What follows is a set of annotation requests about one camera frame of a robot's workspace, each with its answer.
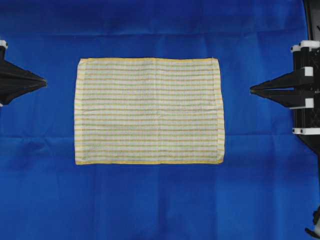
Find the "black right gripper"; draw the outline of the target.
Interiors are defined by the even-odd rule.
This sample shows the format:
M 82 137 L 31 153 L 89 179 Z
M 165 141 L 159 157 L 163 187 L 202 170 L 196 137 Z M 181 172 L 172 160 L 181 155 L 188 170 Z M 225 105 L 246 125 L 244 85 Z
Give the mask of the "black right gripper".
M 250 93 L 293 111 L 293 133 L 320 134 L 320 42 L 302 40 L 291 47 L 293 70 L 250 87 Z

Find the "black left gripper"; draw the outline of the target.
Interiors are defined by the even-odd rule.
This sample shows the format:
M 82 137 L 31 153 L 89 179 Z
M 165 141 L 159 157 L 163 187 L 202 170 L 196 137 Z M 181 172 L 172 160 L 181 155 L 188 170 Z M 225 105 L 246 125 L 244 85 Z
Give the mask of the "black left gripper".
M 0 40 L 0 106 L 8 105 L 13 99 L 47 86 L 47 81 L 35 73 L 22 69 L 5 60 L 8 43 Z M 7 87 L 7 80 L 17 80 L 18 83 L 37 83 L 25 86 Z

